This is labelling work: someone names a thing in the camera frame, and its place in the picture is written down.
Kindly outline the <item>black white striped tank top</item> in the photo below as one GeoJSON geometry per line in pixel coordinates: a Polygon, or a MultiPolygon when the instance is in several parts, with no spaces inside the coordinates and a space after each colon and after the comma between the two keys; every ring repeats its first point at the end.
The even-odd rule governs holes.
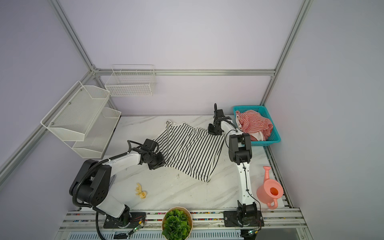
{"type": "Polygon", "coordinates": [[[170,120],[154,139],[159,144],[166,167],[206,183],[216,169],[224,140],[223,135],[211,135],[206,129],[170,120]]]}

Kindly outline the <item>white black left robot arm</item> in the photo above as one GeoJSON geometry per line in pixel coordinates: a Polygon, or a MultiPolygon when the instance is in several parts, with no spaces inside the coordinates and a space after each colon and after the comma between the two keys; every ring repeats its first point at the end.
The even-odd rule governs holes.
{"type": "Polygon", "coordinates": [[[130,208],[119,202],[109,193],[112,178],[117,173],[136,166],[146,164],[150,170],[156,170],[165,165],[165,159],[160,147],[154,140],[147,139],[143,144],[128,141],[128,151],[101,160],[86,160],[75,177],[69,193],[72,202],[80,208],[89,208],[96,212],[96,231],[100,239],[104,239],[99,226],[99,216],[106,217],[107,228],[130,228],[127,237],[144,226],[145,213],[132,215],[130,208]]]}

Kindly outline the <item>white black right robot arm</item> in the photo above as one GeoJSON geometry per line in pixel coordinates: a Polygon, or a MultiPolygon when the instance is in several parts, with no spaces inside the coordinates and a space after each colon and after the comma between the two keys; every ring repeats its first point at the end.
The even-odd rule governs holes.
{"type": "Polygon", "coordinates": [[[230,219],[229,214],[225,214],[225,218],[239,227],[261,227],[261,206],[253,196],[250,179],[250,163],[253,156],[251,136],[239,130],[232,119],[225,116],[222,109],[218,109],[217,104],[214,104],[213,122],[209,124],[208,132],[214,136],[225,137],[224,144],[228,148],[229,159],[236,165],[238,172],[239,199],[236,216],[230,219]]]}

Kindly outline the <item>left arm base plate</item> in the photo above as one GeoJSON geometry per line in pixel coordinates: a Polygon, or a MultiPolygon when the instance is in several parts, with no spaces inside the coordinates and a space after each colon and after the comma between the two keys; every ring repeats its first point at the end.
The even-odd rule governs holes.
{"type": "Polygon", "coordinates": [[[122,214],[119,218],[106,215],[104,229],[133,229],[139,225],[139,221],[144,222],[147,214],[145,212],[129,212],[122,214]]]}

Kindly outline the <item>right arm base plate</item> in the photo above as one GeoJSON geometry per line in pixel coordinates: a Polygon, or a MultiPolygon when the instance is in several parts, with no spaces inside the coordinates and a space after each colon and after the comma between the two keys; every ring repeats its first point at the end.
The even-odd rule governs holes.
{"type": "Polygon", "coordinates": [[[264,227],[264,218],[261,211],[257,211],[255,215],[247,214],[240,218],[236,211],[224,211],[225,227],[264,227]]]}

